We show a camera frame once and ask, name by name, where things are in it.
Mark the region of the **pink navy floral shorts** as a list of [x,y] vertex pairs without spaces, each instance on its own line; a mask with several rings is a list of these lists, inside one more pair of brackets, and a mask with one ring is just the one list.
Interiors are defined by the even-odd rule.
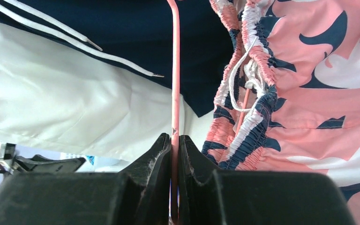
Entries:
[[234,52],[202,154],[221,169],[316,172],[360,225],[360,0],[213,0]]

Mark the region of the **light blue shark shorts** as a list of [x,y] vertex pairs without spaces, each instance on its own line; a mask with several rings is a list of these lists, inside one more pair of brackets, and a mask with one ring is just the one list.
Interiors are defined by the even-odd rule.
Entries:
[[94,165],[94,163],[95,163],[95,156],[86,155],[86,156],[84,156],[84,157],[88,160],[88,162],[89,162],[91,165]]

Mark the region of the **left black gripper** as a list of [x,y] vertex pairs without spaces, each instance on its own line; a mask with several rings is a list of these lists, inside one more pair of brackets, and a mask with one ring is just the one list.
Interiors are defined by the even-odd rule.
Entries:
[[17,156],[12,169],[18,172],[32,173],[74,173],[85,162],[86,159],[83,157],[53,160],[37,154],[32,158]]

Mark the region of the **pink hanger of floral shorts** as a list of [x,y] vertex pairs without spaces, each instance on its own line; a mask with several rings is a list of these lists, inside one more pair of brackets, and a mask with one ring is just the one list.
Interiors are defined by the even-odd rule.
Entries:
[[172,135],[170,210],[174,225],[178,223],[178,154],[180,128],[180,15],[175,0],[167,0],[172,11]]

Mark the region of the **white plastic basket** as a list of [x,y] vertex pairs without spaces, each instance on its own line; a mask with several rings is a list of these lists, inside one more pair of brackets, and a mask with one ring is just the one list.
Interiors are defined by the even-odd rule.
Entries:
[[[72,159],[72,158],[85,158],[85,155],[76,155],[71,153],[60,154],[60,159]],[[131,163],[122,159],[114,159],[110,157],[98,157],[95,156],[95,163],[91,165],[88,160],[77,169],[78,173],[86,173],[86,172],[104,172],[104,173],[117,173],[122,169],[126,168]]]

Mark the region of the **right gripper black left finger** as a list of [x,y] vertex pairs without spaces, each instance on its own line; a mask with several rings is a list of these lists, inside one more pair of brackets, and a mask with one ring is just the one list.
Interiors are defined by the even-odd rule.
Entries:
[[17,156],[0,160],[0,225],[169,224],[168,134],[120,172],[18,172]]

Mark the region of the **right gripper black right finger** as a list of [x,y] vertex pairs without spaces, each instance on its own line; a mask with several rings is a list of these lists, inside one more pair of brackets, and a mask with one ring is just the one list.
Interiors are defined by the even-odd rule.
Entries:
[[318,173],[219,169],[180,137],[180,225],[353,225],[340,190]]

